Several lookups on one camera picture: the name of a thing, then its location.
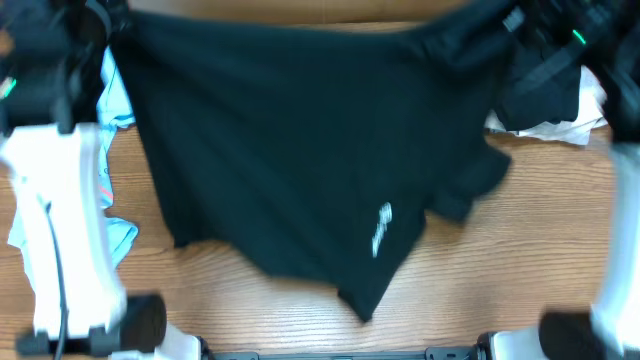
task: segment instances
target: t-shirt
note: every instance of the t-shirt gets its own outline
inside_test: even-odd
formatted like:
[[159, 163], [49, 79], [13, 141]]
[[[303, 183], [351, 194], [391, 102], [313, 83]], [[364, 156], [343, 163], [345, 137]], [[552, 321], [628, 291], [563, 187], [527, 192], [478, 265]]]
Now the t-shirt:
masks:
[[175, 245], [226, 240], [371, 319], [425, 210], [462, 221], [507, 171], [483, 125], [512, 8], [385, 34], [133, 12], [112, 51]]

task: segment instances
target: white fabric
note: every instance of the white fabric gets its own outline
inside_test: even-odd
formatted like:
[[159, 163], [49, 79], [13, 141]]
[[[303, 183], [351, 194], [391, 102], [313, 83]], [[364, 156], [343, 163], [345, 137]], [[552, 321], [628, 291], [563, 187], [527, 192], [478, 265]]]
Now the white fabric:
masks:
[[[574, 122], [562, 121], [559, 124], [544, 122], [528, 130], [510, 131], [515, 136], [533, 137], [548, 141], [564, 141], [575, 145], [587, 145], [591, 130], [607, 125], [602, 117], [599, 103], [605, 93], [598, 79], [587, 68], [582, 67], [580, 77], [580, 107]], [[494, 132], [506, 132], [495, 113], [491, 112], [485, 127]]]

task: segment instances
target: light blue cloth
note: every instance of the light blue cloth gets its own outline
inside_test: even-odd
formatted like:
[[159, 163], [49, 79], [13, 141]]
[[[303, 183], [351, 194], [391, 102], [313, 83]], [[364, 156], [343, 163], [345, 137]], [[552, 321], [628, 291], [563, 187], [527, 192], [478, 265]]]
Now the light blue cloth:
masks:
[[[100, 195], [103, 209], [113, 205], [113, 189], [109, 178], [109, 166], [107, 153], [116, 136], [118, 129], [125, 129], [135, 123], [129, 98], [124, 90], [122, 78], [113, 60], [109, 49], [105, 52], [102, 65], [102, 79], [105, 82], [105, 90], [98, 100], [98, 119], [101, 125], [101, 147], [98, 157], [98, 169], [100, 180]], [[113, 260], [113, 266], [117, 266], [127, 256], [133, 241], [138, 236], [138, 228], [125, 220], [118, 218], [106, 219], [107, 238], [109, 251]], [[27, 239], [22, 225], [20, 209], [16, 210], [13, 225], [9, 232], [9, 245], [15, 246], [22, 252], [24, 271], [32, 282], [31, 258], [27, 249]]]

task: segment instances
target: white logo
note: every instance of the white logo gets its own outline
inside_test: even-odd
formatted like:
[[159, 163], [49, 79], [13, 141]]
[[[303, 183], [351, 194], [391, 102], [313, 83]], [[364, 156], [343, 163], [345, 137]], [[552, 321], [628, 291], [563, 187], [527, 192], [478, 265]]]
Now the white logo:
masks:
[[387, 231], [387, 224], [391, 222], [391, 218], [393, 217], [393, 214], [391, 213], [391, 204], [385, 203], [382, 205], [379, 214], [380, 220], [378, 220], [378, 227], [376, 228], [375, 235], [373, 235], [373, 239], [371, 239], [374, 258], [378, 257], [378, 249], [380, 248], [380, 243], [382, 242], [384, 233]]

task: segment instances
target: wooden table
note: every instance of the wooden table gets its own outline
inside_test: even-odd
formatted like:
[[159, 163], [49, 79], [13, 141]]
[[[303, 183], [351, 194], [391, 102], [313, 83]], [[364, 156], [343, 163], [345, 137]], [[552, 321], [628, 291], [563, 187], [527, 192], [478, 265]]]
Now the wooden table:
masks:
[[[604, 144], [606, 131], [597, 142]], [[170, 321], [214, 351], [261, 353], [419, 350], [471, 344], [487, 330], [536, 322], [546, 306], [586, 308], [607, 255], [613, 177], [606, 147], [493, 136], [514, 158], [503, 186], [466, 227], [429, 217], [426, 234], [368, 324], [335, 289], [264, 276], [228, 245], [172, 249], [137, 131], [110, 153], [115, 206], [140, 235], [118, 272], [131, 292], [159, 290]], [[0, 182], [0, 237], [15, 202]], [[34, 301], [20, 251], [0, 247], [0, 359], [12, 359]]]

